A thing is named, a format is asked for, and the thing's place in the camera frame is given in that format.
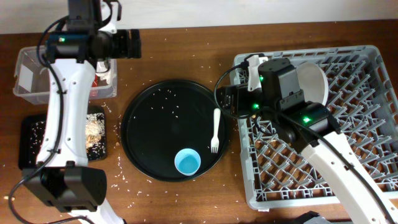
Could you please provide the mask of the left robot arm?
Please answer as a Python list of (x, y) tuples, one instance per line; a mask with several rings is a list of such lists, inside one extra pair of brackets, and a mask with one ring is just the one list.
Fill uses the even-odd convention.
[(106, 199), (106, 174), (90, 168), (85, 149), (89, 96), (98, 62), (140, 58), (137, 29), (118, 29), (118, 1), (69, 1), (68, 14), (42, 33), (36, 53), (49, 70), (44, 141), (19, 185), (44, 205), (85, 223), (122, 223)]

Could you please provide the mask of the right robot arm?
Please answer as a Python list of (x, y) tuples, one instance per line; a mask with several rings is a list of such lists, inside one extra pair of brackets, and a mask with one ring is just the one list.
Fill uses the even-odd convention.
[(397, 223), (397, 207), (358, 161), (341, 126), (323, 103), (305, 99), (287, 58), (248, 55), (224, 72), (247, 70), (248, 82), (214, 87), (216, 107), (234, 119), (259, 115), (321, 175), (353, 223)]

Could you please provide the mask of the light blue cup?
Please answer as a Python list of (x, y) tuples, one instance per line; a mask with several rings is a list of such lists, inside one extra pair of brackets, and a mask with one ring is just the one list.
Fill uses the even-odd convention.
[(199, 170), (201, 157), (193, 149), (182, 149), (175, 155), (174, 164), (181, 174), (191, 176)]

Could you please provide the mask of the rice and nuts food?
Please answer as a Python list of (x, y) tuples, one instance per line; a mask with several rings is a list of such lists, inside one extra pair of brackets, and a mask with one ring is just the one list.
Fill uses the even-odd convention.
[(104, 136), (104, 130), (103, 114), (95, 113), (87, 115), (85, 125), (85, 146), (87, 151), (101, 141)]

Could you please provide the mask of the white napkin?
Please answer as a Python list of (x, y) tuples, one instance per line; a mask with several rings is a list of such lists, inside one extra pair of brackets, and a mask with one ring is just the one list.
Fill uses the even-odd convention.
[(105, 81), (106, 84), (110, 84), (111, 81), (111, 61), (105, 60), (98, 62), (96, 66), (96, 76), (99, 77), (100, 81)]

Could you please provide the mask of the white plastic fork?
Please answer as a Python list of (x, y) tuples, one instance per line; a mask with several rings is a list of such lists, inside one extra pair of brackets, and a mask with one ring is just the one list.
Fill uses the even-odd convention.
[(220, 141), (218, 139), (218, 131), (220, 125), (221, 110), (215, 108), (213, 112), (213, 137), (211, 139), (211, 152), (217, 153), (219, 149)]

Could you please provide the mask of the grey round plate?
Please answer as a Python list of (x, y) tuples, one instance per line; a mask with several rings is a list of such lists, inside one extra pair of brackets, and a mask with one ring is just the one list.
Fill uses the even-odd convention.
[(305, 101), (326, 105), (328, 82), (325, 72), (314, 63), (305, 62), (296, 68), (298, 83), (303, 90)]

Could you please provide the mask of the red snack wrapper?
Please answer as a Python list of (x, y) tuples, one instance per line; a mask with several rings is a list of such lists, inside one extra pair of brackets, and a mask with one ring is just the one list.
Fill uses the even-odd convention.
[(95, 76), (95, 79), (93, 80), (93, 83), (92, 83), (92, 87), (94, 88), (94, 87), (97, 87), (97, 86), (98, 86), (98, 77)]

